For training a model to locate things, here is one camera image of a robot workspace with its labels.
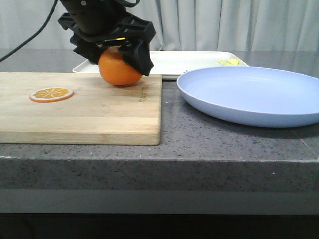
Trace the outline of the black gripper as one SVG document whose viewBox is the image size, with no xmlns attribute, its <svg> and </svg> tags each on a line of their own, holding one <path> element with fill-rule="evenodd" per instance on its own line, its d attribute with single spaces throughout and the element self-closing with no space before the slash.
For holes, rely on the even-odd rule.
<svg viewBox="0 0 319 239">
<path fill-rule="evenodd" d="M 122 58 L 142 75 L 148 76 L 153 63 L 149 43 L 156 31 L 152 22 L 143 20 L 126 8 L 140 2 L 127 0 L 62 0 L 66 9 L 58 20 L 65 30 L 73 32 L 70 38 L 78 55 L 98 64 L 106 46 L 105 41 L 116 38 L 133 39 L 119 48 Z"/>
</svg>

